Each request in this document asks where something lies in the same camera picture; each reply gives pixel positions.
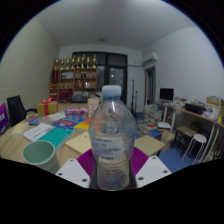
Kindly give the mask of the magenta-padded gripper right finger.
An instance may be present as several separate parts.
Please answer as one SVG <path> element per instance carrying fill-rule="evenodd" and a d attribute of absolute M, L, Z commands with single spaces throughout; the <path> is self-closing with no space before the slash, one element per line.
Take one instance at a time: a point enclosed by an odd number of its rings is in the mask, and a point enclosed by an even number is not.
<path fill-rule="evenodd" d="M 141 188 L 157 181 L 171 171 L 157 156 L 147 156 L 140 149 L 134 148 L 130 162 L 130 187 Z"/>

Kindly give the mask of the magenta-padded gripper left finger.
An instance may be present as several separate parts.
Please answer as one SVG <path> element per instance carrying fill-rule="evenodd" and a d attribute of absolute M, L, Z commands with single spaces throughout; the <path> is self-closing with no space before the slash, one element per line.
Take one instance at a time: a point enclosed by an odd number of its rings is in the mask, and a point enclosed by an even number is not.
<path fill-rule="evenodd" d="M 97 174 L 92 150 L 88 150 L 78 159 L 69 158 L 56 175 L 78 186 L 95 189 Z"/>

